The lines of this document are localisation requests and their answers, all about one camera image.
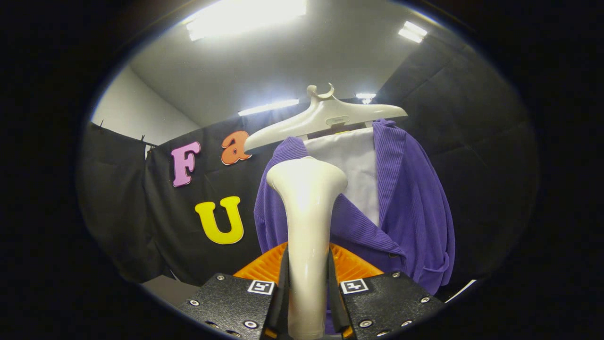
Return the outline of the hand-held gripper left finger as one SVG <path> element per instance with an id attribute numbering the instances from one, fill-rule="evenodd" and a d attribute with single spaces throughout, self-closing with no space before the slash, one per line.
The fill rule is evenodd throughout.
<path id="1" fill-rule="evenodd" d="M 281 243 L 233 275 L 216 273 L 178 310 L 229 340 L 288 340 L 289 290 Z"/>

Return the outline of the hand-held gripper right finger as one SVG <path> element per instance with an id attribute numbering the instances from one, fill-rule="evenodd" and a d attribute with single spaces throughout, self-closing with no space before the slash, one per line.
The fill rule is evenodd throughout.
<path id="1" fill-rule="evenodd" d="M 344 340 L 381 340 L 440 314 L 445 304 L 401 271 L 383 272 L 330 244 L 328 307 Z"/>

